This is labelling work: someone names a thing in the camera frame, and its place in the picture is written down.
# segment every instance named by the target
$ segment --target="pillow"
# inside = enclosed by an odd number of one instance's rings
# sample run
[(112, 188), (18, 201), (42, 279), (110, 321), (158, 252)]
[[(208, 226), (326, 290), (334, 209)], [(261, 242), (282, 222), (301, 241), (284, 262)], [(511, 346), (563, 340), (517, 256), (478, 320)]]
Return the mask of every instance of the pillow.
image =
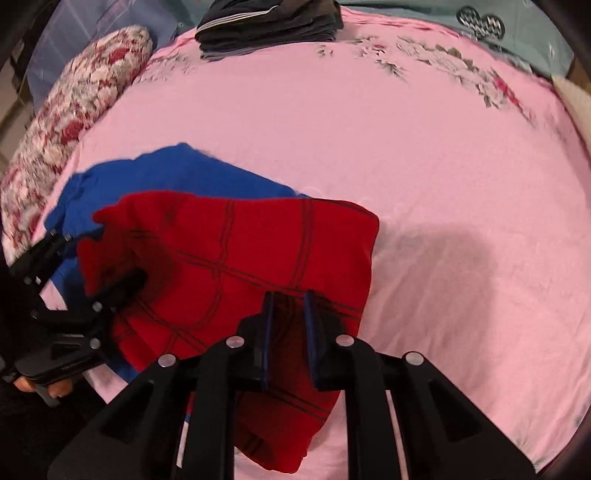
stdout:
[(591, 154), (591, 95), (564, 77), (553, 75), (552, 82)]
[(115, 103), (151, 53), (148, 30), (133, 26), (97, 40), (66, 65), (0, 186), (2, 246), (9, 263), (30, 246), (46, 198), (80, 134)]

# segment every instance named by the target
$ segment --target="folded clothes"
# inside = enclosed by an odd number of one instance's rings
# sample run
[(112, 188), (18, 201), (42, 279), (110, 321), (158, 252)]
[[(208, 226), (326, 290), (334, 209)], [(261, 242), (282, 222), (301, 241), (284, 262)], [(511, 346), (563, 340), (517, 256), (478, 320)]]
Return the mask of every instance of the folded clothes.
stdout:
[(307, 41), (334, 41), (343, 28), (334, 0), (216, 0), (195, 38), (204, 59), (249, 49)]
[(378, 218), (349, 202), (148, 192), (125, 196), (93, 219), (105, 231), (100, 241), (78, 245), (87, 293), (134, 266), (148, 274), (113, 326), (138, 370), (163, 353), (203, 353), (258, 313), (266, 291), (278, 292), (270, 387), (239, 395), (235, 444), (267, 469), (295, 472), (338, 396), (317, 392), (309, 379), (301, 300), (315, 290), (321, 308), (357, 333)]
[[(74, 237), (96, 230), (100, 225), (92, 221), (92, 215), (97, 210), (117, 203), (128, 193), (149, 190), (234, 199), (298, 195), (289, 187), (208, 157), (187, 144), (179, 144), (141, 155), (136, 160), (102, 163), (73, 175), (47, 216), (46, 229)], [(51, 280), (70, 308), (85, 300), (75, 251), (69, 253)]]

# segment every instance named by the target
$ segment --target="teal fabric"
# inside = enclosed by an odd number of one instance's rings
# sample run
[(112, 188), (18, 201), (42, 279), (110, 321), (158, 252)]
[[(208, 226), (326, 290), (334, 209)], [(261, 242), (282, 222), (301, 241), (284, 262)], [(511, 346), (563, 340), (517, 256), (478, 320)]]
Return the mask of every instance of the teal fabric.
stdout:
[(545, 76), (566, 76), (573, 51), (551, 20), (531, 0), (339, 0), (343, 6), (391, 17), (416, 18), (451, 27), (473, 36), (473, 31), (456, 18), (470, 6), (481, 17), (496, 15), (505, 26), (501, 40), (481, 40), (488, 47), (510, 52)]
[(178, 33), (184, 33), (199, 25), (212, 6), (213, 0), (162, 0), (166, 9), (178, 21)]

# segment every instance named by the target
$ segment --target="heart-shaped pattern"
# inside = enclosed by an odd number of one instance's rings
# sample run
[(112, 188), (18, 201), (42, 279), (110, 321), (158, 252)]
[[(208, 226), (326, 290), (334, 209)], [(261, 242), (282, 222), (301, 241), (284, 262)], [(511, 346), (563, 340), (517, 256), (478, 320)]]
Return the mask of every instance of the heart-shaped pattern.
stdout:
[(471, 28), (479, 40), (486, 37), (501, 40), (505, 36), (505, 24), (496, 15), (481, 17), (474, 7), (466, 6), (457, 11), (456, 18), (462, 25)]

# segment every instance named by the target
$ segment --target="stack of folded clothes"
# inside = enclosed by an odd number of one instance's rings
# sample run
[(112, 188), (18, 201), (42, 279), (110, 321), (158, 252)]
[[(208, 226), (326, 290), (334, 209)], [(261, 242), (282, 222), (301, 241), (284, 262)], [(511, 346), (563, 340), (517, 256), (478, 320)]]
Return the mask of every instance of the stack of folded clothes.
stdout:
[(202, 57), (218, 60), (286, 43), (334, 41), (334, 0), (215, 0), (197, 28)]

